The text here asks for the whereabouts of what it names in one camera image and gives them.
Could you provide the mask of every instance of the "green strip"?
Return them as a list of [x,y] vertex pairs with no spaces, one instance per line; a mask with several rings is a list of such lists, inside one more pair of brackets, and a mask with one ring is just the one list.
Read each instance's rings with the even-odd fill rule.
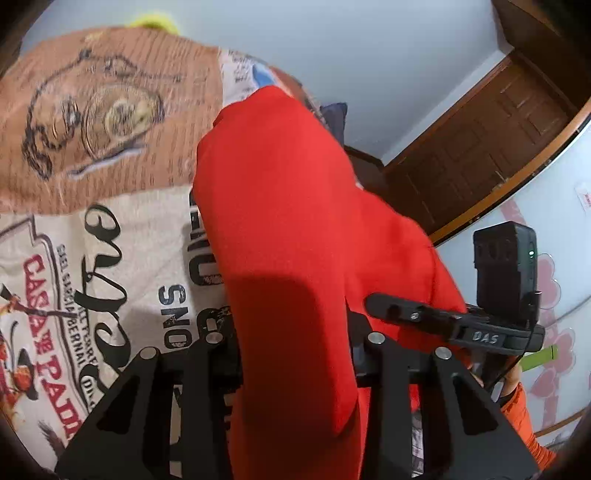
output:
[[544,365],[552,360],[556,360],[558,358],[558,345],[551,345],[546,347],[539,352],[531,353],[528,356],[525,356],[521,359],[519,364],[524,372],[531,370],[532,368],[539,367],[540,365]]

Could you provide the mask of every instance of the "metal screw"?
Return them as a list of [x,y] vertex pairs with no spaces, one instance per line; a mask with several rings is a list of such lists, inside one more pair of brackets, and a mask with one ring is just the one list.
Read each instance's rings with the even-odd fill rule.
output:
[[438,346],[435,349],[435,355],[441,360],[449,360],[452,357],[452,351],[446,346]]
[[212,345],[216,345],[223,340],[223,335],[220,332],[211,332],[208,333],[205,337],[205,341],[207,343],[211,343]]
[[150,360],[154,358],[158,351],[153,346],[147,346],[146,348],[142,348],[139,355],[144,360]]
[[376,345],[380,345],[386,341],[386,337],[383,333],[371,332],[368,335],[368,340],[372,343],[375,343]]

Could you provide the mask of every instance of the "wooden door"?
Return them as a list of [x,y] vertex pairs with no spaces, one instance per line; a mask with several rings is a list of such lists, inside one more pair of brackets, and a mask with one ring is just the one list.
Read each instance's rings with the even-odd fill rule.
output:
[[385,169],[393,207],[427,233],[504,183],[571,118],[567,102],[517,59],[458,104]]

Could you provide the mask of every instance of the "red sleeve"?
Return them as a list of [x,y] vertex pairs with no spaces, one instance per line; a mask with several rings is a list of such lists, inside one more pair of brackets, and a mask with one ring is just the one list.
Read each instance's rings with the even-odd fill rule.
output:
[[[368,396],[356,387],[345,300],[366,313],[379,291],[462,310],[432,244],[355,186],[340,145],[276,87],[220,113],[197,149],[194,192],[242,355],[236,480],[358,478]],[[403,345],[441,345],[369,320]]]
[[525,390],[521,383],[518,384],[513,397],[503,406],[501,411],[533,455],[540,470],[547,468],[556,458],[556,454],[542,447],[534,435],[530,414],[525,403]]

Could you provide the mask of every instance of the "yellow object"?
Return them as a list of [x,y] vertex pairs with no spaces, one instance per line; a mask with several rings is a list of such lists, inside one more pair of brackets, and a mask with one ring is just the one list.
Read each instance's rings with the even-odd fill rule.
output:
[[155,30],[164,30],[172,35],[178,35],[178,28],[172,20],[163,14],[146,14],[136,18],[127,25],[128,27],[153,28]]

